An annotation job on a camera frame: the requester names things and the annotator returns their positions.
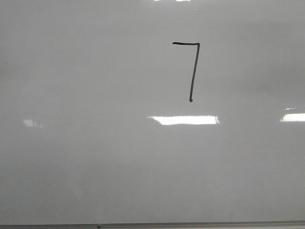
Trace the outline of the grey aluminium whiteboard frame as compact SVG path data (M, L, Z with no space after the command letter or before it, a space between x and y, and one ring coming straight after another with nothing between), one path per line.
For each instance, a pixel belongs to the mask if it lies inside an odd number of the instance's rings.
M2 229L303 229L303 220L206 223L12 224Z

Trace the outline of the white whiteboard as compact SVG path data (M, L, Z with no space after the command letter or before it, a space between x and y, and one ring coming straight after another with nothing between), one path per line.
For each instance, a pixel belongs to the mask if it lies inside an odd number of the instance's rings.
M3 0L0 221L305 218L302 0Z

